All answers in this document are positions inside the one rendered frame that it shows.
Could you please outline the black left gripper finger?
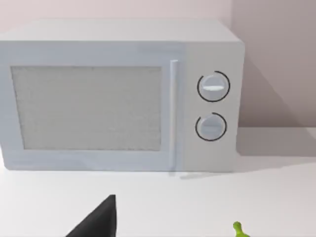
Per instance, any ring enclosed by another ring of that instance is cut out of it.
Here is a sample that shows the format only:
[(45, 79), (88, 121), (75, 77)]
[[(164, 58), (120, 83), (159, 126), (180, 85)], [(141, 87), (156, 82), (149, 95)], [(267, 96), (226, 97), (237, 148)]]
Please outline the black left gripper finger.
[(116, 237), (116, 195), (109, 195), (65, 237)]

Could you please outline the microwave oven door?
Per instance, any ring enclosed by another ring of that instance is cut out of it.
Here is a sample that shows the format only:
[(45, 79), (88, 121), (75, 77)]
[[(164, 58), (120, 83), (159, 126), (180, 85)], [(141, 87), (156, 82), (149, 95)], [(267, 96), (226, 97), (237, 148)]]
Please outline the microwave oven door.
[[(166, 46), (6, 46), (0, 48), (0, 146), (10, 170), (170, 171), (170, 61), (178, 60), (177, 83), (182, 76), (182, 49)], [(23, 145), (11, 68), (13, 66), (158, 66), (161, 82), (161, 148), (152, 151), (26, 150)], [(178, 98), (177, 115), (180, 113)], [(178, 149), (176, 137), (176, 155)]]

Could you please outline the pale microwave oven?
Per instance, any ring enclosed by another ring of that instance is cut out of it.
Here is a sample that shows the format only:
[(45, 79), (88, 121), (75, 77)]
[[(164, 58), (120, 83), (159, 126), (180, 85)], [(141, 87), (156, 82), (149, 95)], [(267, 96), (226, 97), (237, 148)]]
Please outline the pale microwave oven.
[[(173, 171), (232, 171), (245, 45), (217, 20), (48, 19), (0, 34), (0, 48), (23, 45), (182, 49)], [(211, 103), (199, 96), (197, 83), (214, 71), (229, 78), (231, 89)], [(160, 150), (161, 67), (13, 66), (11, 74), (26, 150)], [(207, 142), (195, 124), (213, 112), (224, 117), (227, 131)]]

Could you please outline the green stemmed object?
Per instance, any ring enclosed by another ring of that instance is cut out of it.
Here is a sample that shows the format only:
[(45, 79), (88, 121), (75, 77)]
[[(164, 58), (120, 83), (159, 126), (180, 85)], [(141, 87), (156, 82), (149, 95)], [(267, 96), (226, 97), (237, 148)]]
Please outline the green stemmed object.
[(235, 237), (250, 237), (242, 230), (242, 225), (240, 222), (236, 221), (233, 223), (233, 229), (235, 230)]

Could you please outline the plain grey microwave knob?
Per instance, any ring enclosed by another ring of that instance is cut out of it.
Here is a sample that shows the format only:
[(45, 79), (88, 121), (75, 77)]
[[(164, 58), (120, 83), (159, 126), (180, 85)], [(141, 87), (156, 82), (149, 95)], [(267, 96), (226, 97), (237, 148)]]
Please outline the plain grey microwave knob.
[(200, 139), (207, 142), (214, 142), (225, 135), (227, 122), (222, 115), (213, 112), (197, 119), (195, 131)]

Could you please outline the microwave knob with white bar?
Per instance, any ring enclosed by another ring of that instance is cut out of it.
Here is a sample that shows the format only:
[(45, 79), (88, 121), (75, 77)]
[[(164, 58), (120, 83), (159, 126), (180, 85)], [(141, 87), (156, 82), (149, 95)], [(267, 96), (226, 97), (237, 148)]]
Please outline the microwave knob with white bar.
[(215, 103), (223, 100), (231, 89), (229, 78), (220, 71), (201, 76), (197, 83), (199, 96), (207, 102)]

